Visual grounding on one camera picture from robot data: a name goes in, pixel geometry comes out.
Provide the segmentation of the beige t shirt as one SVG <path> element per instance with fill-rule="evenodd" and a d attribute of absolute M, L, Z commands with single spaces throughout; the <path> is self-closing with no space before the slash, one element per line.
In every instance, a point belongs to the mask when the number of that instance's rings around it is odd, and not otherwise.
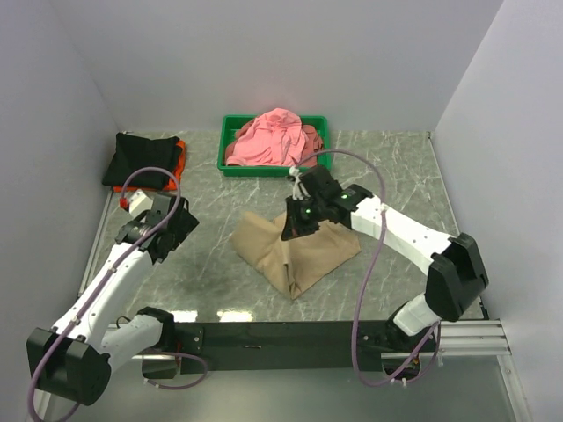
<path fill-rule="evenodd" d="M 362 250 L 358 236 L 332 222 L 321 222 L 310 236 L 283 241 L 286 215 L 268 220 L 245 212 L 230 236 L 234 251 L 283 296 L 295 300 Z"/>

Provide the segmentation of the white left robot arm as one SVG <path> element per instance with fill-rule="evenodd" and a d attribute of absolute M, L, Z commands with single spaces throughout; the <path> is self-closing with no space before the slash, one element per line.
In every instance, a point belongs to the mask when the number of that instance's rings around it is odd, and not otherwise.
<path fill-rule="evenodd" d="M 94 404 L 111 375 L 133 356 L 152 349 L 174 352 L 172 313 L 145 307 L 124 327 L 109 329 L 118 310 L 154 266 L 163 263 L 197 227 L 186 198 L 158 193 L 150 208 L 117 233 L 106 262 L 73 306 L 48 330 L 26 341 L 32 386 L 77 404 Z"/>

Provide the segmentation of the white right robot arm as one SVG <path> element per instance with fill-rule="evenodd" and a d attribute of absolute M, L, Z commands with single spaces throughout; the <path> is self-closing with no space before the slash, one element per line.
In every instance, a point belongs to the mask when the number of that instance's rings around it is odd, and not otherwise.
<path fill-rule="evenodd" d="M 455 323 L 488 286 L 473 237 L 428 228 L 359 185 L 344 188 L 322 165 L 306 171 L 292 167 L 289 177 L 294 187 L 286 199 L 282 240 L 312 235 L 324 221 L 338 223 L 381 241 L 426 275 L 424 291 L 399 307 L 385 324 L 382 341 L 390 349 L 405 351 L 436 322 Z"/>

